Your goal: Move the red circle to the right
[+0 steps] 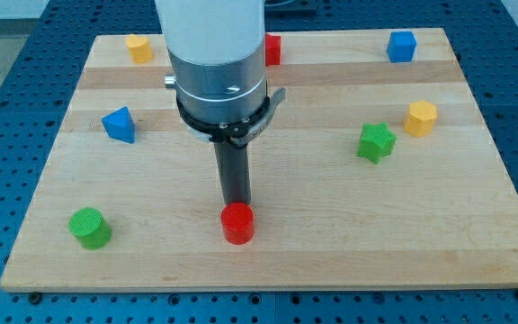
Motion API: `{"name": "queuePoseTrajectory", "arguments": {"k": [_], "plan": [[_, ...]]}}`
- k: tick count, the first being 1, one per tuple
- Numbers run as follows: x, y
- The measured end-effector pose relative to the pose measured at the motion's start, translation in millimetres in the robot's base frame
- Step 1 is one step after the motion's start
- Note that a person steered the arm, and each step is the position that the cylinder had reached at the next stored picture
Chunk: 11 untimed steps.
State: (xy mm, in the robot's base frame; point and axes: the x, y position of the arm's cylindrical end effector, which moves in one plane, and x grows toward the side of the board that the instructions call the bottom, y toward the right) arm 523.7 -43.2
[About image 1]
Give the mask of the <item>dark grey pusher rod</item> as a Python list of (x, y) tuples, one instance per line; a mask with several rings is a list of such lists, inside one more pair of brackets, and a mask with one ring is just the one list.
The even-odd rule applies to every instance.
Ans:
[(214, 149), (224, 203), (249, 204), (251, 186), (247, 147), (235, 147), (222, 142), (215, 143)]

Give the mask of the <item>black clamp ring with lever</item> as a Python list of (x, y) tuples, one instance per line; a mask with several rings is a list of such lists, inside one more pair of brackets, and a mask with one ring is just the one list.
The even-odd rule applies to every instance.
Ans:
[(271, 97), (266, 96), (259, 108), (249, 117), (233, 123), (208, 123), (192, 117), (179, 99), (176, 99), (179, 115), (185, 127), (203, 142), (227, 143), (235, 148), (245, 147), (263, 132), (275, 115), (277, 106), (286, 98), (286, 89), (277, 89)]

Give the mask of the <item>red block behind arm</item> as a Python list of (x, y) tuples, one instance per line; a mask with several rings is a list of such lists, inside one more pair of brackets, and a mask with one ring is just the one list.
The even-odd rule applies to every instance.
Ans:
[(265, 34), (265, 65), (275, 66), (281, 63), (281, 37), (270, 33)]

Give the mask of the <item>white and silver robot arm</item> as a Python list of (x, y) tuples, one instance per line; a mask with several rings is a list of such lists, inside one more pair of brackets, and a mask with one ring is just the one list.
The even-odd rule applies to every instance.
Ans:
[(268, 92), (263, 0), (157, 0), (179, 114), (213, 144), (225, 203), (250, 203), (247, 146), (285, 98)]

